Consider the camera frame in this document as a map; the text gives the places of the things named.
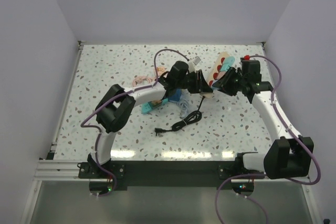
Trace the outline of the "beige power strip red sockets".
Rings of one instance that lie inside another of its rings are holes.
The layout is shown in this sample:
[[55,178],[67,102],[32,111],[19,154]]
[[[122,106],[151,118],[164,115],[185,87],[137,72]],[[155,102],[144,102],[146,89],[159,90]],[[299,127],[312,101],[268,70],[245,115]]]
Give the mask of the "beige power strip red sockets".
[[221,52],[215,62],[212,64],[210,68],[207,68],[207,70],[204,70],[205,74],[205,80],[208,83],[208,85],[211,87],[212,83],[219,78],[218,73],[221,71],[221,67],[223,64],[223,61],[226,57],[229,57],[230,55],[227,52]]

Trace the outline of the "blue charger plug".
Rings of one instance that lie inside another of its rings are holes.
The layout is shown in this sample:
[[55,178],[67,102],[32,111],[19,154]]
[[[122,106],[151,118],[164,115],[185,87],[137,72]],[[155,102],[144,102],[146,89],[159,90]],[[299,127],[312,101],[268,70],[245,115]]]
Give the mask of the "blue charger plug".
[[222,88],[222,82],[219,81],[219,80],[216,80],[216,81],[214,81],[214,82],[212,83],[211,87],[212,87],[212,89],[214,89],[214,90],[215,90],[215,89],[216,89],[216,90],[219,90],[219,89]]

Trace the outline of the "pink charger plug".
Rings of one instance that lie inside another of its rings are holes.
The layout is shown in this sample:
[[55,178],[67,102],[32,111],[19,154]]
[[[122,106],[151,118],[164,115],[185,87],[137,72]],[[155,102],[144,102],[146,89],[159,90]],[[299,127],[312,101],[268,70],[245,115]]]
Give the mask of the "pink charger plug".
[[220,79],[221,77],[223,77],[225,75],[226,71],[221,71],[218,73],[218,78]]

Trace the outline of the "light teal charger plug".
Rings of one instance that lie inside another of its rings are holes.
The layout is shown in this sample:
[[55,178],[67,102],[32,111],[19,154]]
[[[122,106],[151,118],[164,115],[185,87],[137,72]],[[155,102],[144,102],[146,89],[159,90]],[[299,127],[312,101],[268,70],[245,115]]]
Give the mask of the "light teal charger plug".
[[228,71],[229,68],[234,64],[235,58],[232,56],[226,57],[223,61],[222,67],[220,69],[221,72]]

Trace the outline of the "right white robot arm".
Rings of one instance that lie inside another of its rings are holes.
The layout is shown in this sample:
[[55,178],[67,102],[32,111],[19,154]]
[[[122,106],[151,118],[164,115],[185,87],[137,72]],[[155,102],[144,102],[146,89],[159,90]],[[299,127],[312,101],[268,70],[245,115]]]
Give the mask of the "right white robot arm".
[[252,172],[270,179],[305,177],[309,173],[314,143],[292,126],[275,99],[274,88],[262,80],[258,60],[241,59],[241,67],[230,67],[212,87],[226,95],[242,93],[261,116],[272,145],[267,153],[238,153],[234,173],[246,178]]

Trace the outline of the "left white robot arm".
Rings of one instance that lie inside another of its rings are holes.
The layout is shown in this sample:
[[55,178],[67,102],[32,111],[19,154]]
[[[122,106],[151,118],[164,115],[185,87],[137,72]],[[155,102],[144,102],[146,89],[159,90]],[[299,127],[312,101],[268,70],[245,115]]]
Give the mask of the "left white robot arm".
[[118,84],[113,85],[94,113],[102,132],[91,155],[94,160],[90,166],[91,173],[97,178],[108,174],[107,162],[111,160],[110,151],[116,134],[127,124],[135,107],[171,97],[178,89],[187,90],[190,94],[213,93],[202,71],[182,61],[177,61],[168,73],[162,74],[153,84],[127,89]]

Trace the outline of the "blue cube socket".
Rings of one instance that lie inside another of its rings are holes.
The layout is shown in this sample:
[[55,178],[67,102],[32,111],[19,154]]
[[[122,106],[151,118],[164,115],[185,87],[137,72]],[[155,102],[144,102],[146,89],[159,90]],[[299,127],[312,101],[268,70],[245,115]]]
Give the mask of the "blue cube socket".
[[182,90],[177,89],[172,96],[168,97],[168,101],[172,103],[178,103],[181,99],[181,96],[182,96]]

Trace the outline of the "pink cube socket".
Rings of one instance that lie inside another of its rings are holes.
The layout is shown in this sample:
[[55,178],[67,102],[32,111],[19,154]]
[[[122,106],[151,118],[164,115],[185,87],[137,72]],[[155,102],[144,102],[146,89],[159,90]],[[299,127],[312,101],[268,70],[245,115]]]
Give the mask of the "pink cube socket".
[[163,73],[167,71],[167,69],[163,66],[159,66],[156,68],[158,76],[161,76]]

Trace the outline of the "teal triangular power strip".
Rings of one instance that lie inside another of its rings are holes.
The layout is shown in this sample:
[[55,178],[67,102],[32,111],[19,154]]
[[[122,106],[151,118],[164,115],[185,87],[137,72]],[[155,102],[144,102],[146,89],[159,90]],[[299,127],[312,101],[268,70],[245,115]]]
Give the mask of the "teal triangular power strip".
[[157,101],[151,101],[147,102],[141,105],[141,113],[142,114],[148,114],[151,111],[158,109],[159,107],[165,105],[168,103],[168,99],[163,100],[157,100]]

